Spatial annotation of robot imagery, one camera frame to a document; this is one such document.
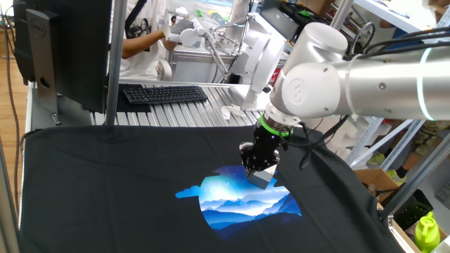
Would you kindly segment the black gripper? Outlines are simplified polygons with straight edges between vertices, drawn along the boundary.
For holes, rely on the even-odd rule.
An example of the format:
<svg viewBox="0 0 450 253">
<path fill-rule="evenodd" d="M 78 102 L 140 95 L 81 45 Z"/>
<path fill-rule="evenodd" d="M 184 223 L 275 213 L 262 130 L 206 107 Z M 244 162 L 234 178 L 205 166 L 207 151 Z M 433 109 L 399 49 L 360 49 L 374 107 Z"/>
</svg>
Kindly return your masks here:
<svg viewBox="0 0 450 253">
<path fill-rule="evenodd" d="M 250 177 L 255 169 L 275 174 L 280 161 L 276 151 L 281 145 L 281 138 L 258 124 L 255 126 L 254 137 L 253 142 L 241 143 L 239 147 L 245 176 Z"/>
</svg>

